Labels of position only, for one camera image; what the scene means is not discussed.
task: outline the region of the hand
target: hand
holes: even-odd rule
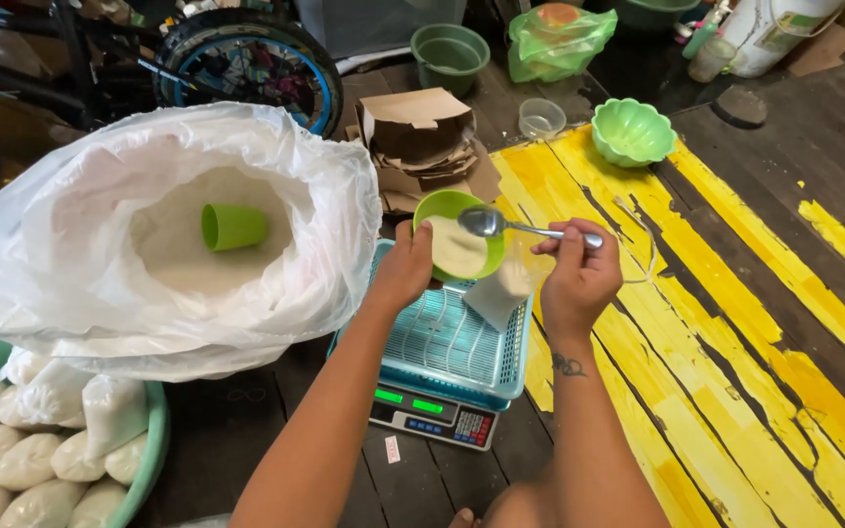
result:
[[[547,239],[531,247],[534,255],[551,255],[556,267],[540,290],[544,330],[551,341],[588,339],[593,323],[622,287],[618,241],[598,223],[573,218],[551,222],[562,241]],[[602,247],[587,250],[582,233],[602,237]]]
[[[420,223],[412,232],[412,220],[396,225],[396,244],[380,260],[367,299],[397,313],[429,289],[442,283],[432,279],[432,225]]]

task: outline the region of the green plastic bag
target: green plastic bag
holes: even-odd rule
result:
[[[511,79],[549,83],[582,73],[604,49],[617,23],[614,9],[596,14],[555,3],[514,17],[508,28]]]

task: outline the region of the white bucket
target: white bucket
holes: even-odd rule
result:
[[[722,24],[723,39],[739,50],[730,73],[746,78],[762,75],[794,46],[828,27],[844,4],[845,0],[742,0]]]

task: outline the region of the forearm tattoo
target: forearm tattoo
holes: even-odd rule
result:
[[[575,359],[566,359],[562,354],[553,353],[553,369],[562,372],[563,376],[582,376],[588,378],[582,371],[582,364]]]

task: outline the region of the digital scale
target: digital scale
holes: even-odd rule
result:
[[[373,424],[479,451],[491,448],[498,413],[443,397],[379,383],[370,410]]]

